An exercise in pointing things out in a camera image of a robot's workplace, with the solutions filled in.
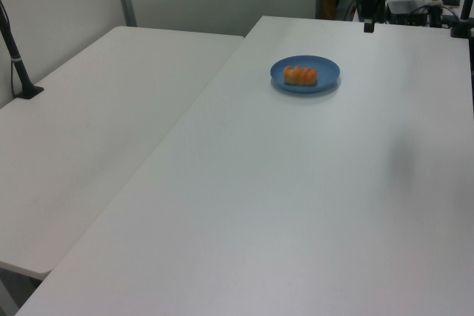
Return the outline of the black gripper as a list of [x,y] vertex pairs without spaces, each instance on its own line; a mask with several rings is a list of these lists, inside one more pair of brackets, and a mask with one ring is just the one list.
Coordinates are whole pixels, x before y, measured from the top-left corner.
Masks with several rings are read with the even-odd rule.
[[[361,0],[361,17],[364,22],[371,22],[374,15],[374,0]],[[373,33],[374,24],[364,23],[364,32]]]

